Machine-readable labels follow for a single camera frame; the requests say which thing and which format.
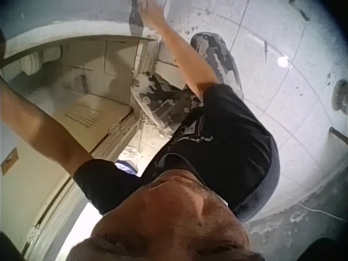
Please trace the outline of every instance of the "hand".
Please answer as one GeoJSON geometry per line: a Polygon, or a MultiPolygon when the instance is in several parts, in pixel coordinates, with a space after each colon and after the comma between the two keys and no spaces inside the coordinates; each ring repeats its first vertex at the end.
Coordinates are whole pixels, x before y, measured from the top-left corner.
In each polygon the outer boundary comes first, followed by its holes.
{"type": "Polygon", "coordinates": [[[144,25],[157,31],[161,31],[167,26],[163,9],[156,3],[156,0],[138,0],[138,3],[144,25]]]}

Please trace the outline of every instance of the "air vent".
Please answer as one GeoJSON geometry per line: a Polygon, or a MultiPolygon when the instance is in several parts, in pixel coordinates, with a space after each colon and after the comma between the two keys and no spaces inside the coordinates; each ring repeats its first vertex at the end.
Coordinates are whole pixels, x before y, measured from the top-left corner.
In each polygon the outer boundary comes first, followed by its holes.
{"type": "Polygon", "coordinates": [[[87,106],[78,104],[71,111],[65,113],[64,116],[89,129],[99,120],[101,113],[98,110],[93,110],[87,106]]]}

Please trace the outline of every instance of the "camouflage shorts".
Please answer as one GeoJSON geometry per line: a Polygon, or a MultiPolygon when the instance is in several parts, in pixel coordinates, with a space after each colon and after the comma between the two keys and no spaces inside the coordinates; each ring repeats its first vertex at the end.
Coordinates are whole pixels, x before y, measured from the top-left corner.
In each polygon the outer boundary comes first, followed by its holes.
{"type": "MultiPolygon", "coordinates": [[[[214,69],[220,83],[225,83],[243,100],[237,66],[221,36],[198,33],[191,45],[214,69]]],[[[185,86],[172,86],[158,74],[140,74],[133,81],[132,93],[144,112],[168,134],[180,126],[187,115],[201,106],[200,100],[185,86]]]]}

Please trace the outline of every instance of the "black t-shirt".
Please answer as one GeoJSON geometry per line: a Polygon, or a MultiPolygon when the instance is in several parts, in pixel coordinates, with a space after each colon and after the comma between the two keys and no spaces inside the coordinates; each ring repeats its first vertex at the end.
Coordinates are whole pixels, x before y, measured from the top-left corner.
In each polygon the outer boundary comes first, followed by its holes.
{"type": "Polygon", "coordinates": [[[278,150],[272,135],[228,85],[210,87],[204,93],[203,103],[202,108],[184,120],[141,178],[131,177],[102,160],[85,163],[77,171],[74,179],[102,214],[117,207],[133,191],[153,181],[164,170],[176,168],[192,172],[222,197],[241,221],[253,217],[267,203],[280,172],[278,150]],[[108,180],[111,179],[109,176],[117,179],[118,185],[108,193],[108,196],[117,197],[113,202],[109,202],[105,195],[94,196],[98,197],[96,200],[91,196],[96,189],[89,187],[92,186],[90,183],[99,178],[96,174],[101,168],[108,173],[108,180]]]}

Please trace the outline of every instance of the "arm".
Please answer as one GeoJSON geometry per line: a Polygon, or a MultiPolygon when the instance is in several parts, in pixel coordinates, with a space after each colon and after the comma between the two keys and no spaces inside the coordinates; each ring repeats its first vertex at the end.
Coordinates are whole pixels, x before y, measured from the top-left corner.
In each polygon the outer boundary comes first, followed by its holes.
{"type": "Polygon", "coordinates": [[[140,4],[144,23],[161,34],[176,58],[187,85],[200,100],[203,100],[203,93],[210,86],[219,83],[214,70],[192,46],[170,28],[163,16],[163,10],[155,0],[141,0],[140,4]]]}
{"type": "Polygon", "coordinates": [[[55,119],[30,103],[0,77],[1,120],[43,156],[57,162],[71,176],[93,159],[55,119]]]}

